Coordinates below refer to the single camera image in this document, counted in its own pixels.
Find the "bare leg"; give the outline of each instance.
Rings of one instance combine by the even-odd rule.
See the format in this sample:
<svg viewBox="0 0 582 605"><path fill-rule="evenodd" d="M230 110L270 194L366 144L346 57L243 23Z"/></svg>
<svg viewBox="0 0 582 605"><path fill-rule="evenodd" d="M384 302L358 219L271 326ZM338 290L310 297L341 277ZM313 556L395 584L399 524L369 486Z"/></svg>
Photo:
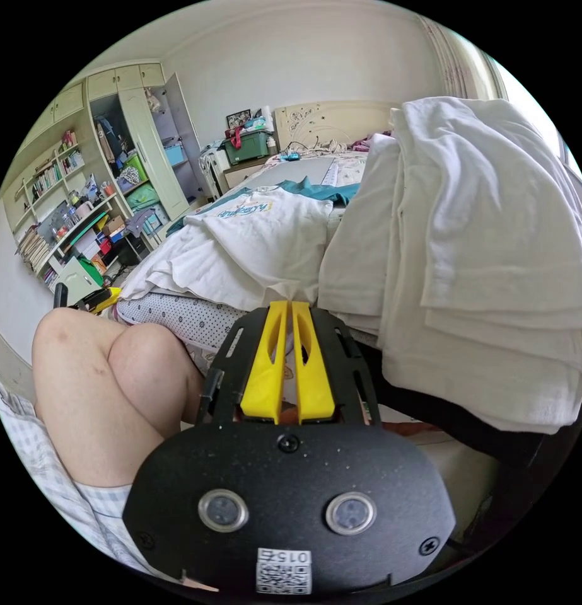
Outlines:
<svg viewBox="0 0 582 605"><path fill-rule="evenodd" d="M193 422L202 376L166 328L55 309L32 345L37 415L79 483L133 482L147 455Z"/></svg>

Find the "pink cloth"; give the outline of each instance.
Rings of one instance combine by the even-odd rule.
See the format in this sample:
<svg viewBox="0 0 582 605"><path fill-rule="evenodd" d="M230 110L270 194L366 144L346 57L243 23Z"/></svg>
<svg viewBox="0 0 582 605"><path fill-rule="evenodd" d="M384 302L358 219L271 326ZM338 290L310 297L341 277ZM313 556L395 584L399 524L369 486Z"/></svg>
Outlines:
<svg viewBox="0 0 582 605"><path fill-rule="evenodd" d="M392 131L386 130L385 132L382 132L381 134L385 134L386 136L391 137ZM371 148L371 139L372 138L373 138L373 135L370 134L365 139L362 139L362 141L356 141L356 142L352 143L350 145L351 151L365 151L365 152L368 151Z"/></svg>

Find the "picture frame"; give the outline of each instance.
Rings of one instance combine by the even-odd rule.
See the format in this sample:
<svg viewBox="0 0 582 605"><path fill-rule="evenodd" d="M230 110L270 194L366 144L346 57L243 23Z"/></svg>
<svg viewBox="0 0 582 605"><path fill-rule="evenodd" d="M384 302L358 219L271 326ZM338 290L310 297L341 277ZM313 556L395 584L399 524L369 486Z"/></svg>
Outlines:
<svg viewBox="0 0 582 605"><path fill-rule="evenodd" d="M231 113L226 116L226 121L228 122L228 130L232 128L238 128L238 126L242 126L247 120L251 119L251 110L245 109L241 112Z"/></svg>

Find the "plaid shorts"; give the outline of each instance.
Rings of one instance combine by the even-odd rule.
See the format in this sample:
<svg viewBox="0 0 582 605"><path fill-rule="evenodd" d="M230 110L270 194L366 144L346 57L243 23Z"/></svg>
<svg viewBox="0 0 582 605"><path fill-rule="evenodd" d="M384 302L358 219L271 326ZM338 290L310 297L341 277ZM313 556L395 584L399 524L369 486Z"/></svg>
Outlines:
<svg viewBox="0 0 582 605"><path fill-rule="evenodd" d="M0 384L0 417L28 474L60 515L104 554L138 571L176 582L151 568L122 521L130 485L89 487L68 475L34 406Z"/></svg>

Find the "bed headboard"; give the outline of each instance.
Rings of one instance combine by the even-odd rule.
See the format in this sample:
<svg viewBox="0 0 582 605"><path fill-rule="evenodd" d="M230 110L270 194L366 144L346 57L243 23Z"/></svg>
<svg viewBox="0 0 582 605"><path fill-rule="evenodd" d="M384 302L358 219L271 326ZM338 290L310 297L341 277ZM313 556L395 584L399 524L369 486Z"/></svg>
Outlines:
<svg viewBox="0 0 582 605"><path fill-rule="evenodd" d="M382 101L323 101L274 110L280 150L297 141L312 147L316 141L336 139L351 144L374 132L390 130L390 109L398 103Z"/></svg>

